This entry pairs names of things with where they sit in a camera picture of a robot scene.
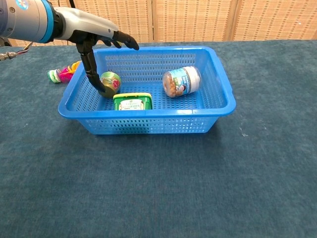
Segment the basket rim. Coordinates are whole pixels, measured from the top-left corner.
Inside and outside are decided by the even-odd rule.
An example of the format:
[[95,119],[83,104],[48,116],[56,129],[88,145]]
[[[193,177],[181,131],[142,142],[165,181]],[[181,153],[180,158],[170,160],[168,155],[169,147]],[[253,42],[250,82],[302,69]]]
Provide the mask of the basket rim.
[[[66,87],[63,97],[58,105],[58,112],[61,116],[67,119],[128,119],[128,118],[183,118],[183,117],[221,117],[231,114],[236,107],[236,101],[232,92],[227,74],[223,68],[223,65],[216,55],[216,52],[206,46],[157,46],[157,47],[141,47],[139,51],[160,51],[160,50],[173,50],[173,51],[184,51],[184,50],[205,50],[209,53],[215,70],[219,75],[221,86],[224,92],[224,96],[227,100],[227,105],[223,108],[212,108],[212,109],[154,109],[144,111],[70,111],[66,105],[73,93],[78,80],[85,73],[82,62],[76,69],[73,78]],[[98,52],[130,52],[133,51],[129,48],[101,48],[95,49],[94,53]]]

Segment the green container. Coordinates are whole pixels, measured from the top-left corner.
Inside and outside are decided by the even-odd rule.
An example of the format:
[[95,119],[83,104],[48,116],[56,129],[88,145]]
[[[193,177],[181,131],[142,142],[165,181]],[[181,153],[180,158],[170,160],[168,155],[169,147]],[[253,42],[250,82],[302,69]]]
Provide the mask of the green container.
[[122,93],[113,97],[116,111],[152,109],[152,96],[149,93]]

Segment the jar label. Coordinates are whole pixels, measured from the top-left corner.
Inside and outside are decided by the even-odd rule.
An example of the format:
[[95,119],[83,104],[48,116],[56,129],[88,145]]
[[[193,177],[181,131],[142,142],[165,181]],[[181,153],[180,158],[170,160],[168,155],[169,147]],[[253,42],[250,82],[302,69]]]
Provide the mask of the jar label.
[[144,104],[141,99],[124,100],[119,104],[119,110],[144,110]]
[[191,91],[191,82],[185,69],[179,68],[170,72],[176,87],[176,95],[181,96]]

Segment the blue plastic basket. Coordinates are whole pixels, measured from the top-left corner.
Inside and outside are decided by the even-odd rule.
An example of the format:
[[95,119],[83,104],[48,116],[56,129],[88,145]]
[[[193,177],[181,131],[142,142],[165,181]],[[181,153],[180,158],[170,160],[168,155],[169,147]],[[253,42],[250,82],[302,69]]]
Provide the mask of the blue plastic basket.
[[[95,50],[98,74],[117,73],[120,93],[147,92],[153,109],[114,111],[112,99],[99,95],[89,83],[82,63],[68,84],[59,113],[78,120],[92,134],[203,133],[235,109],[232,88],[214,50],[208,47],[141,47]],[[166,96],[163,74],[194,65],[202,76],[199,91],[181,97]]]

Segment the dark green carpet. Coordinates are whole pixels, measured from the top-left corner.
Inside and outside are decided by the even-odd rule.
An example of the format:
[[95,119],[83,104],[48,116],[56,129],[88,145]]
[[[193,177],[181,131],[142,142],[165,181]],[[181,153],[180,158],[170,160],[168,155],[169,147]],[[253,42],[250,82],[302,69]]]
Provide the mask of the dark green carpet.
[[0,62],[0,236],[317,237],[317,42],[201,44],[237,108],[197,135],[94,136],[62,118],[47,71],[75,47]]

